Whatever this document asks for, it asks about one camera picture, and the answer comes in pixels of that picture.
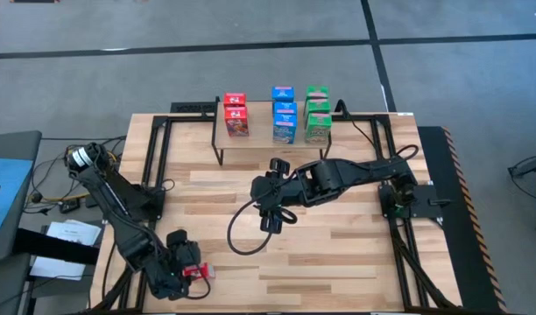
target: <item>white paper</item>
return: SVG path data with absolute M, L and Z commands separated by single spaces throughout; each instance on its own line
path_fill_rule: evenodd
M 65 241 L 78 242 L 92 246 L 101 233 L 101 228 L 87 223 L 67 220 L 64 223 L 52 222 L 46 235 Z M 65 262 L 58 259 L 37 257 L 32 265 L 31 276 L 58 277 L 67 280 L 81 280 L 85 265 Z

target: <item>blue box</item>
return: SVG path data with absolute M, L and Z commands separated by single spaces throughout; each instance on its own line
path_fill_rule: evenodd
M 297 103 L 277 101 L 274 104 L 273 114 L 297 115 Z
M 272 87 L 272 117 L 276 102 L 293 102 L 294 96 L 293 87 Z
M 276 114 L 274 116 L 273 141 L 278 144 L 293 144 L 296 129 L 296 115 Z

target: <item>concrete floor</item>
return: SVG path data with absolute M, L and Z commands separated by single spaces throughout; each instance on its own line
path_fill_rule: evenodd
M 536 1 L 370 0 L 370 7 L 382 39 L 536 32 Z M 357 0 L 0 0 L 0 53 L 367 38 Z M 506 174 L 506 167 L 536 155 L 536 40 L 382 51 L 398 111 L 454 136 L 509 310 L 536 314 L 536 200 Z M 333 102 L 385 110 L 369 46 L 2 59 L 0 133 L 120 136 L 132 113 L 166 112 L 170 102 L 207 101 L 225 91 L 268 99 L 274 84 L 294 85 L 298 95 L 307 84 L 326 84 Z M 70 143 L 44 141 L 39 161 Z M 56 168 L 41 191 L 60 195 L 68 183 Z M 536 193 L 535 176 L 524 186 Z M 21 225 L 37 229 L 68 218 L 95 220 L 100 212 L 25 215 Z M 36 313 L 79 311 L 87 294 L 64 301 L 40 299 Z

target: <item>green box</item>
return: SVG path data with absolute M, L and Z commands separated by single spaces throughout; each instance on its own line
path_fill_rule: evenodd
M 332 127 L 332 117 L 330 114 L 312 113 L 305 123 L 307 132 L 305 141 L 310 144 L 328 143 L 328 135 Z
M 307 87 L 307 96 L 305 101 L 317 99 L 317 98 L 330 98 L 328 94 L 328 87 L 326 86 L 308 86 Z
M 327 99 L 316 99 L 305 102 L 305 108 L 303 109 L 303 119 L 307 120 L 309 114 L 312 113 L 330 113 L 330 102 Z

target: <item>stack of boxes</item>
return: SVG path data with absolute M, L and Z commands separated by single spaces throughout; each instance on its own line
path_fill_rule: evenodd
M 332 127 L 328 87 L 309 86 L 305 98 L 305 141 L 310 144 L 325 144 Z
M 247 95 L 245 93 L 226 93 L 223 96 L 225 125 L 231 137 L 246 137 L 249 135 L 246 102 Z
M 293 87 L 272 88 L 273 141 L 293 144 L 297 129 L 297 103 L 293 101 Z

